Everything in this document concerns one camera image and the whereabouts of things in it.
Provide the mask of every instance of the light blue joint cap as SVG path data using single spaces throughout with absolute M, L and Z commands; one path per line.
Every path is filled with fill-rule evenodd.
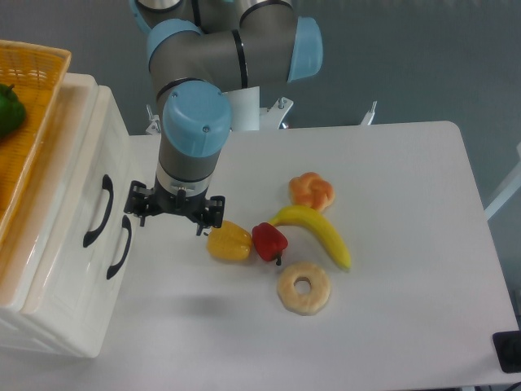
M 181 19 L 169 19 L 156 25 L 150 34 L 148 34 L 147 40 L 147 58 L 150 64 L 150 58 L 154 55 L 155 49 L 161 44 L 166 38 L 172 37 L 177 33 L 183 33 L 185 31 L 193 31 L 198 35 L 202 35 L 203 32 L 192 22 Z
M 136 0 L 129 0 L 130 10 L 132 11 L 132 15 L 136 19 L 136 23 L 138 24 L 139 29 L 148 34 L 152 29 L 143 19 L 141 12 L 139 12 L 138 5 L 136 4 Z
M 322 35 L 313 18 L 299 18 L 288 82 L 316 75 L 322 66 Z
M 231 105 L 206 81 L 185 81 L 164 104 L 163 132 L 181 153 L 207 157 L 225 145 L 231 127 Z

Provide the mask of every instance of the wicker basket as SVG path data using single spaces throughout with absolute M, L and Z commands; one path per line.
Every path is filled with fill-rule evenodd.
M 0 248 L 20 205 L 71 61 L 69 51 L 0 40 L 0 83 L 25 106 L 22 126 L 0 139 Z

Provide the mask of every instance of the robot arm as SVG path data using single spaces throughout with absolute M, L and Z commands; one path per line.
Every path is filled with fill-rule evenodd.
M 155 185 L 148 190 L 133 182 L 125 206 L 142 224 L 145 216 L 171 213 L 197 223 L 197 235 L 221 226 L 224 197 L 205 197 L 230 133 L 232 112 L 222 92 L 312 76 L 322 65 L 317 24 L 297 19 L 289 0 L 234 5 L 230 29 L 215 21 L 216 12 L 232 20 L 231 4 L 222 0 L 130 0 L 138 25 L 148 32 L 163 128 Z

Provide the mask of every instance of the banana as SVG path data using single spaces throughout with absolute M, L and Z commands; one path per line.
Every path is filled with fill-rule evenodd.
M 331 223 L 315 209 L 303 205 L 282 208 L 271 220 L 272 226 L 302 226 L 320 241 L 340 269 L 351 267 L 351 255 L 344 240 Z

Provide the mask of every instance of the yellow bell pepper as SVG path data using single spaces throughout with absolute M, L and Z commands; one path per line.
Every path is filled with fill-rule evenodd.
M 252 249 L 252 236 L 237 224 L 227 220 L 221 228 L 212 228 L 206 249 L 215 258 L 244 261 Z

